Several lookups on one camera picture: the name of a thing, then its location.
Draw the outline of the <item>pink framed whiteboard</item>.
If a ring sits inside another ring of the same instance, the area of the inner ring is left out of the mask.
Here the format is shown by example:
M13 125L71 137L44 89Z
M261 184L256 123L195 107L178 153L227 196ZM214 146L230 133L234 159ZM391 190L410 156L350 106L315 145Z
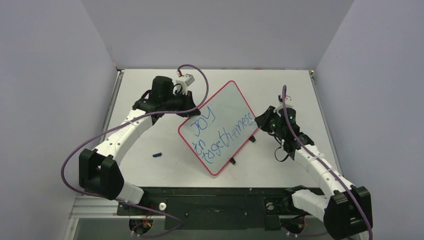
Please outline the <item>pink framed whiteboard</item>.
M235 81L228 81L185 120L178 133L202 165L218 175L258 130L255 114Z

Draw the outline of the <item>blue marker cap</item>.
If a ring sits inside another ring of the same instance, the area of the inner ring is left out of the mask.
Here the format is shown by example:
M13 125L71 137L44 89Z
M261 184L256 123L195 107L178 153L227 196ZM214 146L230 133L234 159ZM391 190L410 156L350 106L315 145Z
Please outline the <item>blue marker cap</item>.
M153 158L157 158L157 157L160 157L160 156L162 156L161 152L158 152L158 153L155 153L155 154L152 155Z

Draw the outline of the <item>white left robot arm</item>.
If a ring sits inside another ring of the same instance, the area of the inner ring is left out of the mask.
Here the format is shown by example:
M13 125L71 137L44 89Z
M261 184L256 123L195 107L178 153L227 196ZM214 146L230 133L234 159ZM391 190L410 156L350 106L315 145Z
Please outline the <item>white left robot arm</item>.
M123 127L112 132L93 150L84 149L78 157L79 185L85 191L108 200L129 203L136 215L149 209L144 191L124 180L119 168L129 149L139 137L152 127L164 112L177 112L183 118L200 115L195 108L193 94L188 87L195 81L185 74L173 81L166 76L156 76L147 90L122 122Z

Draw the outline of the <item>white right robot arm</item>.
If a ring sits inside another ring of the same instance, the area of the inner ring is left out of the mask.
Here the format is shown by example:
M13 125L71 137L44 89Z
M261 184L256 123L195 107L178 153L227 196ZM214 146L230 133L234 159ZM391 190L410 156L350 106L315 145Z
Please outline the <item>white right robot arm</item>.
M323 222L335 240L368 233L373 239L372 200L369 190L355 186L325 159L313 140L300 131L293 108L270 106L255 117L258 128L281 143L288 156L299 164L318 184L323 195L305 186L286 190L283 209L294 214L303 210Z

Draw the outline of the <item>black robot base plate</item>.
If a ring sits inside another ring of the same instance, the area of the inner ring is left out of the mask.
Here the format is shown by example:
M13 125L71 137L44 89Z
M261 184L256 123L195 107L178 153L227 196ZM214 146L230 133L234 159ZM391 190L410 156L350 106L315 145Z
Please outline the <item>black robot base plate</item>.
M181 224L181 230L247 230L277 231L281 220L298 224L308 213L297 209L289 199L291 190L277 188L236 187L146 187L144 207L159 210L167 205L168 216L119 204L114 208L120 217L149 217L151 224L164 220L165 230Z

